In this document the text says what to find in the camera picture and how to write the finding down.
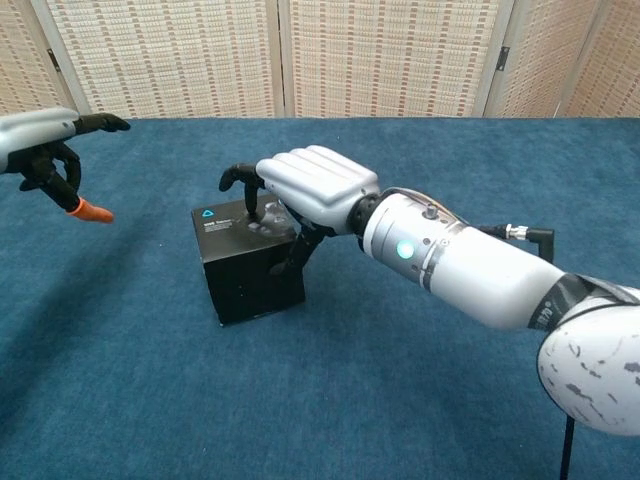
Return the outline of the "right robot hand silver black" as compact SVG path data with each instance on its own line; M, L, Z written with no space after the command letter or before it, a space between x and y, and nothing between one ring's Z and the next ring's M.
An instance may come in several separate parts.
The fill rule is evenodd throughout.
M302 271L316 247L326 237L362 234L362 202L378 196L377 174L355 161L319 145L278 153L256 164L237 163L219 180L219 190L235 182L244 184L245 206L253 216L257 192L275 195L300 224L287 258L270 269L273 276Z

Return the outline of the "left robot hand orange thumb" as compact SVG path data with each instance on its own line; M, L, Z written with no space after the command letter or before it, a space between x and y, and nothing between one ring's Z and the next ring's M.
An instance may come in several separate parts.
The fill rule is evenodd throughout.
M38 189L68 215L109 224L114 214L78 194L80 157L66 141L95 131L127 131L130 124L111 113L81 114L50 107L1 117L1 173L23 176L19 189Z

